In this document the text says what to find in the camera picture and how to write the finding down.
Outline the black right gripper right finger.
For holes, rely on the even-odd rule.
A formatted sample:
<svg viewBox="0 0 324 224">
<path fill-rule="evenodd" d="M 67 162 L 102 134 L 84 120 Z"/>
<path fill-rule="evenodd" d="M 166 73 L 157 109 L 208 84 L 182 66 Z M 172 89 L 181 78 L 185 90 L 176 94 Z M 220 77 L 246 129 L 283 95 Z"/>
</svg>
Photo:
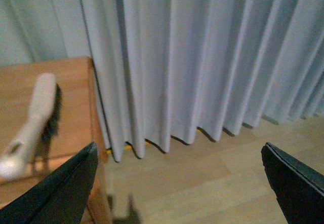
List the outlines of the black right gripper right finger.
<svg viewBox="0 0 324 224">
<path fill-rule="evenodd" d="M 287 222 L 323 223 L 323 175 L 269 142 L 261 155 Z"/>
</svg>

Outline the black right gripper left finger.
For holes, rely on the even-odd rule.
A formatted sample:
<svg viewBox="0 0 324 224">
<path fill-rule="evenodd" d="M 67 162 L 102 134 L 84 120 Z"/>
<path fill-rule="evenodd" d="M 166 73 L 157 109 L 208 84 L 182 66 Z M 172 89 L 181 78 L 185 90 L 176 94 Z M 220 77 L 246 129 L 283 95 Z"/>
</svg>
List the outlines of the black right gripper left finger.
<svg viewBox="0 0 324 224">
<path fill-rule="evenodd" d="M 98 147 L 92 142 L 1 209 L 1 223 L 80 223 L 93 188 Z"/>
</svg>

